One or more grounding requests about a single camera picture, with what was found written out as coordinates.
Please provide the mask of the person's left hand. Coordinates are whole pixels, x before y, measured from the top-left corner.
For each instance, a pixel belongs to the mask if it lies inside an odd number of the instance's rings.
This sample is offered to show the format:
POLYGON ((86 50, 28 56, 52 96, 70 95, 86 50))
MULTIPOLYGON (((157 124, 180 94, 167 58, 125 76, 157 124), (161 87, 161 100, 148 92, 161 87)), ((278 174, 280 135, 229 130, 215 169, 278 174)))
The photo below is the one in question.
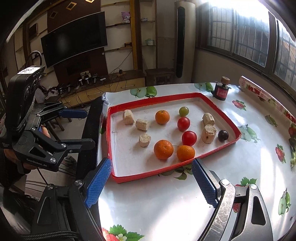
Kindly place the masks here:
MULTIPOLYGON (((51 138, 48 130, 46 127, 41 126, 40 130, 42 131, 42 133, 44 135, 46 135, 47 137, 51 138)), ((18 160, 18 158, 16 157, 15 152, 12 149, 4 149, 4 154, 5 156, 12 162, 14 162, 15 164, 17 164, 18 168, 20 168, 21 172, 24 173, 27 170, 34 170, 37 169, 37 167, 32 166, 30 164, 27 163, 22 163, 20 160, 18 160)))

